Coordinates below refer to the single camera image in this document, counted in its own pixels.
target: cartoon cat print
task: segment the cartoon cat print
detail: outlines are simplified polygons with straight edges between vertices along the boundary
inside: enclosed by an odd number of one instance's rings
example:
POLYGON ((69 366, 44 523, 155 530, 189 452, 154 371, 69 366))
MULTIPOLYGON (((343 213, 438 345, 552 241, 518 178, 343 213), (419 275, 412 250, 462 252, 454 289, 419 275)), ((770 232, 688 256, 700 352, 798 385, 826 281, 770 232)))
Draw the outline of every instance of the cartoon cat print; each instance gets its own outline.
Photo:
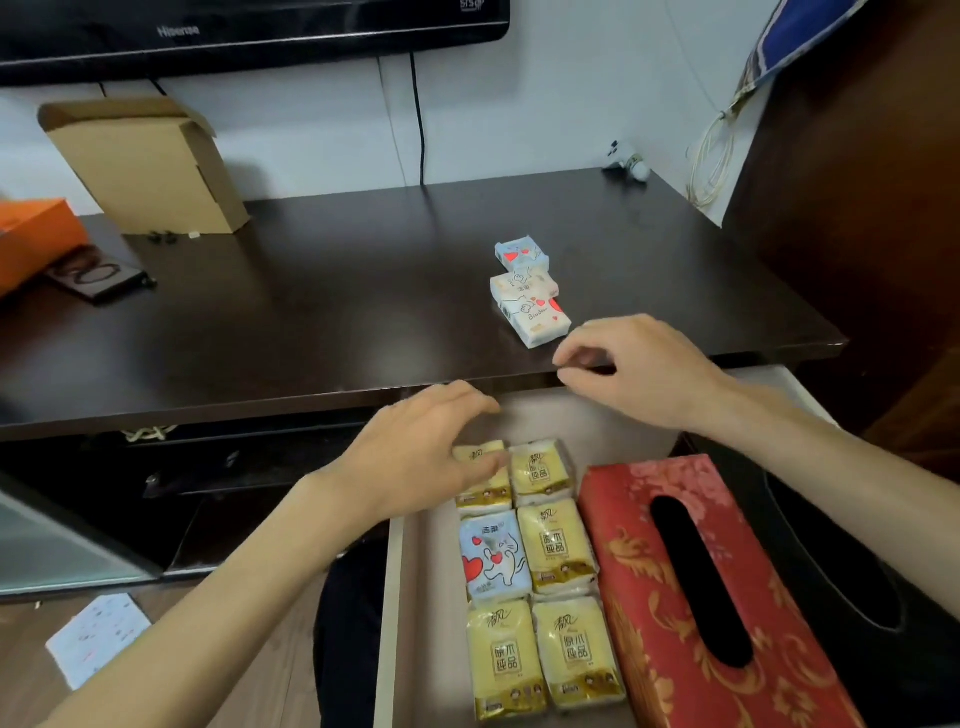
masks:
POLYGON ((527 560, 522 558, 519 563, 516 561, 516 554, 520 551, 520 545, 510 534, 507 534, 507 537, 497 544, 497 548, 500 550, 496 553, 491 553, 488 548, 483 549, 483 555, 492 564, 489 569, 483 572, 483 575, 491 581, 497 576, 502 576, 503 583, 506 586, 513 586, 514 576, 523 569, 527 560))

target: desk surface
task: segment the desk surface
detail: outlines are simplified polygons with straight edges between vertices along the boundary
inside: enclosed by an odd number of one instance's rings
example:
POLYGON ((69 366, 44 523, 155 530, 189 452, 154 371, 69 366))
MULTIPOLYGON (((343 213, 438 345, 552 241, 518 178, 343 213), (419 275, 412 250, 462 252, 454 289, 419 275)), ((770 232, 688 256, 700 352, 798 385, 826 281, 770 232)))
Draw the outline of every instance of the desk surface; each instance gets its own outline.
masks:
POLYGON ((94 307, 0 301, 0 439, 351 406, 549 376, 498 313, 493 243, 532 235, 574 325, 646 311, 727 366, 834 355, 840 332, 656 176, 581 170, 249 204, 236 235, 96 244, 159 281, 94 307))

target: dark fabric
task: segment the dark fabric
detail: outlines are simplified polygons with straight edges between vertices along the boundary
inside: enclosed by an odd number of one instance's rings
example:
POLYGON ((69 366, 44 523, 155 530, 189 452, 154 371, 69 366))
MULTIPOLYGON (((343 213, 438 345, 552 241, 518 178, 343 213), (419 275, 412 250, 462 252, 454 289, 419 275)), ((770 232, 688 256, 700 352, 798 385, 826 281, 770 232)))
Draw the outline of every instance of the dark fabric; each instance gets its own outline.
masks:
POLYGON ((373 726, 387 539, 352 548, 330 567, 313 628, 324 728, 373 726))

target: red tissue box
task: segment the red tissue box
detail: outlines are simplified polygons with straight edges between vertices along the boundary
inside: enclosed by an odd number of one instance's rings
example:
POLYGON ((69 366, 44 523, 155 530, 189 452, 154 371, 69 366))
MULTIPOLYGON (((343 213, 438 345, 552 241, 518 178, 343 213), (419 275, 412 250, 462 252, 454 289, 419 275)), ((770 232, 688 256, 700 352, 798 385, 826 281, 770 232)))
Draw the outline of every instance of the red tissue box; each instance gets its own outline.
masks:
POLYGON ((850 697, 706 455, 590 468, 580 510, 643 728, 864 728, 850 697), (720 663, 697 630, 660 532, 658 496, 686 506, 753 643, 720 663))

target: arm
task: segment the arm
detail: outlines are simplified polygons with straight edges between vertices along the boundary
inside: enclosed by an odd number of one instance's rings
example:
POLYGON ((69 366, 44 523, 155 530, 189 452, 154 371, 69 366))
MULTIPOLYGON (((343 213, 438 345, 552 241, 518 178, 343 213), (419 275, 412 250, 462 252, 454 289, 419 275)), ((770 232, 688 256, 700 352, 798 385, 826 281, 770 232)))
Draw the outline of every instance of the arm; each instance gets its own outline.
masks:
POLYGON ((739 450, 960 619, 960 487, 738 382, 649 316, 588 322, 558 347, 561 381, 650 425, 739 450), (616 374, 579 368, 597 350, 616 374))
POLYGON ((450 455, 470 420, 499 411, 465 382, 380 410, 347 452, 301 480, 226 562, 45 728, 205 728, 307 583, 378 522, 492 477, 506 452, 450 455))

